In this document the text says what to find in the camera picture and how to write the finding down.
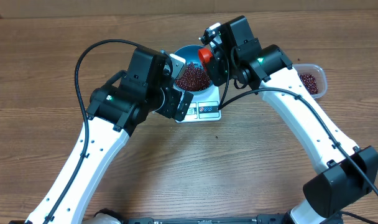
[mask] digital scale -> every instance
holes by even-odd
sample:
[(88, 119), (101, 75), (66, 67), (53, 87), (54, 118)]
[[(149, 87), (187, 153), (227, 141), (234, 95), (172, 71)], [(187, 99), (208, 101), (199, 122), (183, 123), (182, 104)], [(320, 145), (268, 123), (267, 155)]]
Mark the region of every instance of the digital scale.
[[(195, 65), (201, 66), (198, 51), (203, 48), (203, 46), (199, 45), (188, 45), (177, 50), (175, 55), (184, 58), (187, 64), (193, 62)], [(174, 89), (182, 93), (185, 92), (185, 90), (182, 90), (176, 85), (174, 85)], [(218, 87), (211, 84), (210, 87), (205, 90), (191, 91), (191, 93), (193, 94), (193, 99), (190, 103), (188, 113), (183, 121), (176, 121), (177, 123), (219, 121), (221, 119), (221, 111), (218, 111)]]

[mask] transparent container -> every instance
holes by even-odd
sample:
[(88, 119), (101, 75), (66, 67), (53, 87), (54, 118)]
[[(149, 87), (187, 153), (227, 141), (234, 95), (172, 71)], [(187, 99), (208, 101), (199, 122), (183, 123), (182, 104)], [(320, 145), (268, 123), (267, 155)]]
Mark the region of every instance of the transparent container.
[(311, 95), (314, 99), (321, 98), (327, 92), (327, 79), (323, 69), (314, 64), (295, 64), (293, 65), (298, 74), (309, 73), (316, 79), (316, 86), (319, 89), (318, 94)]

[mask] wall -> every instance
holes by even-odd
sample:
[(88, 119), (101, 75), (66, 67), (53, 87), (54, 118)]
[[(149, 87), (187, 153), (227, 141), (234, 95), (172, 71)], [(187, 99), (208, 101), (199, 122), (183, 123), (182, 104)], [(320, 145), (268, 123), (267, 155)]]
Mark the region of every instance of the wall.
[(0, 0), (0, 17), (378, 9), (378, 0)]

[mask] bowl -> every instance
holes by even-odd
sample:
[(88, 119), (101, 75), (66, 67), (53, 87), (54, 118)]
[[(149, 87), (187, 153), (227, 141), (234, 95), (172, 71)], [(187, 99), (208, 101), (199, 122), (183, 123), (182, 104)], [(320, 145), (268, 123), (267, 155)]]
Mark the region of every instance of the bowl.
[(311, 94), (314, 99), (321, 98), (324, 94), (326, 94), (328, 87), (326, 74), (320, 66), (314, 64), (295, 64), (293, 67), (296, 69), (298, 74), (309, 73), (316, 79), (316, 86), (319, 89), (319, 93)]
[[(201, 65), (201, 61), (199, 59), (199, 56), (198, 56), (198, 51), (200, 49), (203, 49), (203, 48), (204, 47), (200, 46), (200, 45), (188, 45), (188, 46), (184, 46), (184, 47), (178, 49), (174, 54), (178, 55), (179, 57), (183, 57), (187, 61), (188, 65), (191, 62), (193, 62), (196, 67), (203, 68), (203, 66)], [(181, 89), (180, 87), (178, 87), (175, 83), (174, 83), (174, 86), (179, 91), (185, 91), (185, 90)], [(207, 92), (208, 90), (210, 90), (210, 87), (212, 87), (212, 86), (213, 86), (213, 83), (210, 82), (210, 86), (205, 90), (189, 91), (189, 92), (194, 94), (194, 95), (200, 95), (200, 94), (203, 94), (203, 93)]]

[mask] wood grain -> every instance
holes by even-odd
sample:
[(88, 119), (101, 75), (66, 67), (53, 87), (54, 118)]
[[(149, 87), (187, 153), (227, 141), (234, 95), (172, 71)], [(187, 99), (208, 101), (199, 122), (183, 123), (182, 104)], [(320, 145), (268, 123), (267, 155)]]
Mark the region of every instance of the wood grain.
[[(173, 52), (238, 15), (1, 19), (0, 223), (25, 219), (70, 155), (82, 123), (73, 70), (84, 49), (123, 38)], [(324, 68), (329, 87), (319, 104), (360, 146), (378, 150), (378, 10), (245, 15), (263, 47), (277, 44), (293, 61)], [(86, 105), (95, 88), (127, 68), (132, 50), (110, 44), (85, 58), (79, 79)], [(238, 93), (229, 89), (227, 97)], [(279, 116), (248, 96), (214, 123), (150, 114), (111, 163), (86, 217), (104, 207), (155, 218), (283, 213), (303, 200), (302, 186), (314, 176)], [(378, 221), (374, 194), (346, 210)]]
[(378, 9), (378, 0), (0, 0), (0, 17)]

